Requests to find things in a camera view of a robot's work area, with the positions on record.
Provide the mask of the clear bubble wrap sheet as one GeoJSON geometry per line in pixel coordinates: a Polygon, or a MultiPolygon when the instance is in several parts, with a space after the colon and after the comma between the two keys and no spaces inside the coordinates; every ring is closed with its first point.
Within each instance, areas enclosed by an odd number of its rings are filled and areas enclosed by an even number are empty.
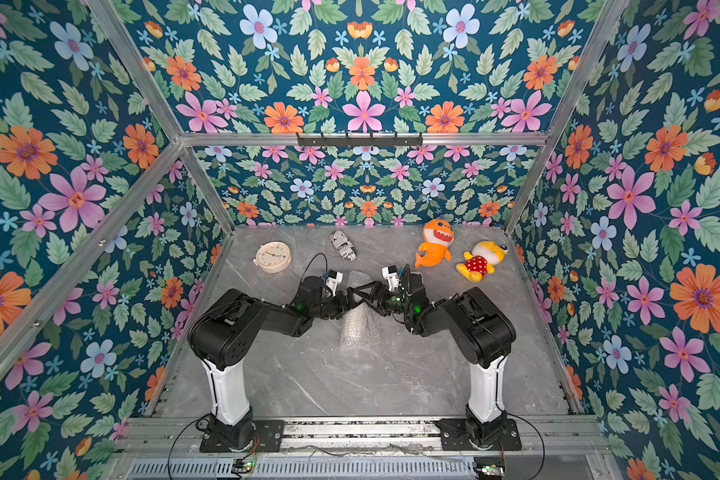
{"type": "Polygon", "coordinates": [[[342,352],[370,351],[380,341],[378,325],[382,320],[363,300],[342,317],[339,348],[342,352]]]}

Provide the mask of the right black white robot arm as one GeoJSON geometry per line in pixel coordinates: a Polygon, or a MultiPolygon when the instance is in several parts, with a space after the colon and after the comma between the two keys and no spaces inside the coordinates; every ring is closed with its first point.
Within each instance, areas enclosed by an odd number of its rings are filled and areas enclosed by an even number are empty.
{"type": "Polygon", "coordinates": [[[348,297],[382,316],[398,316],[413,335],[428,337],[448,332],[470,364],[464,434],[478,449],[499,440],[508,420],[504,402],[506,361],[517,333],[480,288],[431,300],[422,276],[406,271],[392,281],[352,287],[348,297]]]}

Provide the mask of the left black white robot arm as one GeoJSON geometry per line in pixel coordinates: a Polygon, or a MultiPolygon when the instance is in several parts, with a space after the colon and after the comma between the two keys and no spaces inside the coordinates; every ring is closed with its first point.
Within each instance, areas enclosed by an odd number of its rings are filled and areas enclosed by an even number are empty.
{"type": "Polygon", "coordinates": [[[252,449],[257,433],[246,393],[244,360],[260,331],[298,338],[316,319],[340,319],[365,299],[351,288],[332,288],[328,280],[308,276],[285,305],[230,289],[193,324],[188,341],[210,385],[211,413],[204,420],[203,453],[252,449]]]}

